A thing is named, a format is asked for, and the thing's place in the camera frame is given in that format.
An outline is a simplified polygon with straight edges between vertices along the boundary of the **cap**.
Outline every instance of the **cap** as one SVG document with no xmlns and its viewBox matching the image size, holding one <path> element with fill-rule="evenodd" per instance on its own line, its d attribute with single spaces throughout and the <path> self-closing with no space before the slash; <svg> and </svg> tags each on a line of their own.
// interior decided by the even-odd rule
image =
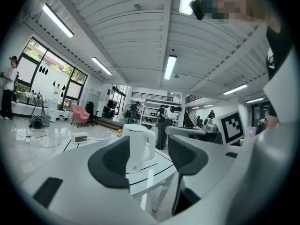
<svg viewBox="0 0 300 225">
<path fill-rule="evenodd" d="M 202 20 L 207 13 L 212 13 L 212 0 L 192 0 L 189 6 L 198 20 Z"/>
<path fill-rule="evenodd" d="M 9 60 L 18 61 L 17 56 L 12 56 L 12 57 L 9 58 Z"/>
</svg>

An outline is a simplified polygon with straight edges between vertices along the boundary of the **railing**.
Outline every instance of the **railing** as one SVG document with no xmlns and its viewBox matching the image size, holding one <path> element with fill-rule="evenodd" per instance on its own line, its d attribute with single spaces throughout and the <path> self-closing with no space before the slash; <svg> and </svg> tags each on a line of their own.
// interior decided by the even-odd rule
<svg viewBox="0 0 300 225">
<path fill-rule="evenodd" d="M 187 112 L 189 118 L 191 119 L 193 125 L 196 127 L 198 118 L 196 117 L 196 115 L 194 114 L 192 109 L 190 109 L 189 107 L 186 108 L 186 112 Z"/>
<path fill-rule="evenodd" d="M 131 97 L 133 97 L 133 98 L 144 98 L 144 99 L 150 98 L 150 99 L 163 100 L 163 101 L 168 101 L 168 102 L 173 101 L 172 97 L 166 97 L 166 96 L 148 94 L 148 93 L 141 93 L 141 92 L 132 92 Z"/>
<path fill-rule="evenodd" d="M 190 96 L 186 97 L 186 103 L 190 103 L 190 102 L 196 101 L 197 99 L 200 99 L 200 98 L 202 98 L 202 97 L 195 96 L 195 95 L 190 95 Z"/>
</svg>

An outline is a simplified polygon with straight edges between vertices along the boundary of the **pink armchair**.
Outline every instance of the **pink armchair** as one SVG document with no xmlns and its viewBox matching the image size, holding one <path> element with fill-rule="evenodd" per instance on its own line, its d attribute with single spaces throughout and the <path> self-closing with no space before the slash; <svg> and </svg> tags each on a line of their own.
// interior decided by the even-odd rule
<svg viewBox="0 0 300 225">
<path fill-rule="evenodd" d="M 83 106 L 79 106 L 79 105 L 73 105 L 73 116 L 72 116 L 72 123 L 74 122 L 78 122 L 77 128 L 79 126 L 80 123 L 86 123 L 87 126 L 88 125 L 88 119 L 90 117 L 90 114 L 85 111 Z"/>
</svg>

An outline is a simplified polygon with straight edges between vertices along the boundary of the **kettle handle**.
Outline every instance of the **kettle handle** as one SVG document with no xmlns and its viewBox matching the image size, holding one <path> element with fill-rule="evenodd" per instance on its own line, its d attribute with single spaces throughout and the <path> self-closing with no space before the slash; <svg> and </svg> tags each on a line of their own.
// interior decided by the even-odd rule
<svg viewBox="0 0 300 225">
<path fill-rule="evenodd" d="M 149 161 L 154 158 L 155 155 L 155 142 L 156 142 L 156 134 L 153 131 L 145 130 L 143 131 L 145 143 L 147 138 L 149 138 L 149 155 L 147 157 L 142 158 L 142 162 Z"/>
</svg>

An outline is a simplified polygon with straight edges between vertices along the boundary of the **electric kettle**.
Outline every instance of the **electric kettle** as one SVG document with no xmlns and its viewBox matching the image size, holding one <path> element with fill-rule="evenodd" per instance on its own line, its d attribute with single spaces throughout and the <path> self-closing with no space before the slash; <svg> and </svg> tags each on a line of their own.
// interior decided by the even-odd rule
<svg viewBox="0 0 300 225">
<path fill-rule="evenodd" d="M 155 132 L 137 124 L 125 124 L 122 136 L 130 137 L 130 158 L 126 165 L 127 173 L 137 173 L 143 167 L 143 162 L 153 159 L 155 154 Z M 149 140 L 149 155 L 144 156 L 147 138 Z"/>
</svg>

